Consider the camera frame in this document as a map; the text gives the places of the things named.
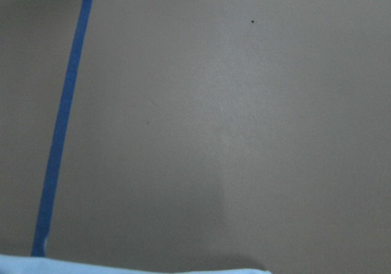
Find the light blue t-shirt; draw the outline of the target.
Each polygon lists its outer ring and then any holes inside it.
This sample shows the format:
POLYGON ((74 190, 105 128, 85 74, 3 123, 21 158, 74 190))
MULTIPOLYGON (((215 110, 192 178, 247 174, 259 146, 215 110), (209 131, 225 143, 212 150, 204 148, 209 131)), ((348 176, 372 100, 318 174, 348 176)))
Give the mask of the light blue t-shirt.
POLYGON ((139 269, 66 261, 48 257, 1 254, 1 273, 271 273, 256 266, 226 268, 139 269))

